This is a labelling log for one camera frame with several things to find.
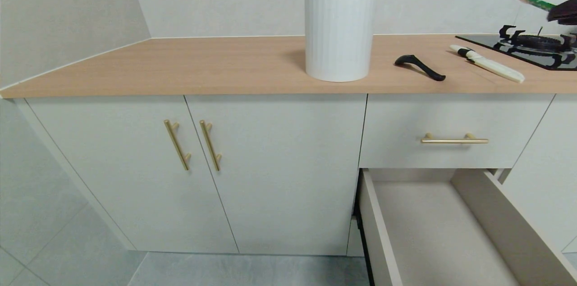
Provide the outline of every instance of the gold bar handle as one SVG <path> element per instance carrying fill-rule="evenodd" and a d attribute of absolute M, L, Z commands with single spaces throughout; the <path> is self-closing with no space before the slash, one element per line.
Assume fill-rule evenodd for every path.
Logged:
<path fill-rule="evenodd" d="M 165 127 L 166 130 L 169 132 L 170 139 L 173 141 L 174 148 L 177 149 L 177 153 L 179 154 L 179 158 L 181 159 L 182 166 L 184 167 L 185 171 L 189 170 L 188 161 L 190 160 L 190 153 L 182 156 L 182 151 L 180 148 L 179 141 L 177 140 L 174 132 L 175 130 L 179 129 L 179 124 L 175 122 L 174 124 L 170 124 L 170 120 L 165 120 Z"/>
<path fill-rule="evenodd" d="M 434 139 L 431 133 L 426 133 L 425 138 L 421 138 L 423 144 L 488 144 L 486 138 L 476 138 L 473 134 L 465 134 L 463 139 Z"/>
<path fill-rule="evenodd" d="M 222 158 L 222 154 L 215 154 L 215 149 L 212 147 L 211 136 L 208 134 L 211 131 L 212 124 L 207 124 L 204 122 L 204 120 L 201 120 L 200 127 L 202 128 L 202 134 L 204 134 L 204 139 L 206 140 L 206 145 L 208 146 L 208 152 L 211 154 L 215 169 L 220 171 L 220 159 Z"/>

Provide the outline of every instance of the white ribbed container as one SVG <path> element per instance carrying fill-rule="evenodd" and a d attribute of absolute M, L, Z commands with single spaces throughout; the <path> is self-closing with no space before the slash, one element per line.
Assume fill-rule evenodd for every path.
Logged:
<path fill-rule="evenodd" d="M 307 74 L 346 82 L 369 74 L 375 0 L 305 0 Z"/>

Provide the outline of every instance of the black handle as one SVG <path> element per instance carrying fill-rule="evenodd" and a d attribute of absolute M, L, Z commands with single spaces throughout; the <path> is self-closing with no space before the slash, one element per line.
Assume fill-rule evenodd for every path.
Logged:
<path fill-rule="evenodd" d="M 435 81 L 441 82 L 444 81 L 445 78 L 447 77 L 445 75 L 441 75 L 435 72 L 434 70 L 429 68 L 429 66 L 423 64 L 423 62 L 421 62 L 415 55 L 402 55 L 395 61 L 395 65 L 397 66 L 405 63 L 418 66 L 421 70 L 423 70 L 423 72 L 425 72 L 429 76 L 429 78 L 432 78 Z"/>

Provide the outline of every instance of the wooden countertop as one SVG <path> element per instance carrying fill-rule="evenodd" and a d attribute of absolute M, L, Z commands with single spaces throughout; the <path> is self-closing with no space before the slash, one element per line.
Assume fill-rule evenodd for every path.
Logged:
<path fill-rule="evenodd" d="M 525 75 L 517 84 L 461 58 L 449 45 L 480 54 Z M 150 39 L 82 60 L 0 91 L 4 98 L 88 95 L 272 93 L 577 93 L 577 72 L 555 72 L 453 35 L 375 36 L 371 71 L 362 80 L 332 83 L 305 73 L 304 37 Z M 440 74 L 394 66 L 415 54 Z"/>

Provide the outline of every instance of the open drawer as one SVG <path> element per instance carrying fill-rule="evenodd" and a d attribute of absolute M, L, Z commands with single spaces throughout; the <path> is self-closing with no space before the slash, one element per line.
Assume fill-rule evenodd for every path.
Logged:
<path fill-rule="evenodd" d="M 447 181 L 377 181 L 361 171 L 359 211 L 376 286 L 575 286 L 577 272 L 485 169 Z"/>

